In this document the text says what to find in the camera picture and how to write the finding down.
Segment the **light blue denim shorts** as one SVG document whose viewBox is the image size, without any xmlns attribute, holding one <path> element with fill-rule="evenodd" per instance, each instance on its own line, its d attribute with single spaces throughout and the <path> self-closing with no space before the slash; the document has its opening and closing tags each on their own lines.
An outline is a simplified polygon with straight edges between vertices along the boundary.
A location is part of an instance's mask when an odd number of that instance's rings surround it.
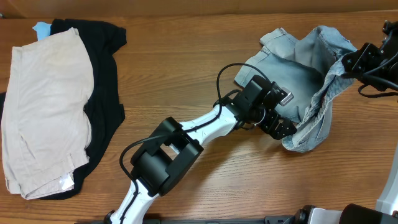
<svg viewBox="0 0 398 224">
<path fill-rule="evenodd" d="M 329 135 L 333 100 L 348 89 L 353 80 L 342 78 L 344 55 L 356 47 L 334 27 L 317 26 L 298 40 L 283 28 L 260 39 L 261 50 L 246 61 L 235 76 L 245 87 L 259 72 L 288 89 L 293 99 L 276 111 L 296 123 L 297 132 L 283 138 L 289 151 L 307 152 Z"/>
</svg>

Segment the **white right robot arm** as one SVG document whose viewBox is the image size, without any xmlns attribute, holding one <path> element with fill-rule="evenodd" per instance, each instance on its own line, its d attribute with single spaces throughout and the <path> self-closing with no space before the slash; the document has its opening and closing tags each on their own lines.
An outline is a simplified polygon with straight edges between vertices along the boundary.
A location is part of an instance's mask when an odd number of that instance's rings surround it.
<svg viewBox="0 0 398 224">
<path fill-rule="evenodd" d="M 345 73 L 343 78 L 354 78 L 363 85 L 358 92 L 371 86 L 379 94 L 364 94 L 367 98 L 382 98 L 397 95 L 397 49 L 389 50 L 383 45 L 365 43 L 361 49 L 347 54 L 342 59 Z M 376 200 L 375 210 L 381 214 L 381 223 L 388 218 L 397 222 L 397 153 L 392 159 L 392 166 L 380 197 Z"/>
</svg>

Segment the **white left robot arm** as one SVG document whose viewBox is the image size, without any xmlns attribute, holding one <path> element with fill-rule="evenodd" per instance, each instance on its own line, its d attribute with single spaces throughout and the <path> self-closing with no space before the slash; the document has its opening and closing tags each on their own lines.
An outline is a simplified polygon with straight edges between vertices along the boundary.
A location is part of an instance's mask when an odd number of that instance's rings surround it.
<svg viewBox="0 0 398 224">
<path fill-rule="evenodd" d="M 127 147 L 138 147 L 130 160 L 132 170 L 122 168 L 131 181 L 130 188 L 104 223 L 143 223 L 153 201 L 169 193 L 198 159 L 203 146 L 218 137 L 256 126 L 276 140 L 296 133 L 293 122 L 275 110 L 293 97 L 276 82 L 255 75 L 242 90 L 220 96 L 213 109 L 197 119 L 181 123 L 172 117 L 163 120 L 148 138 Z"/>
</svg>

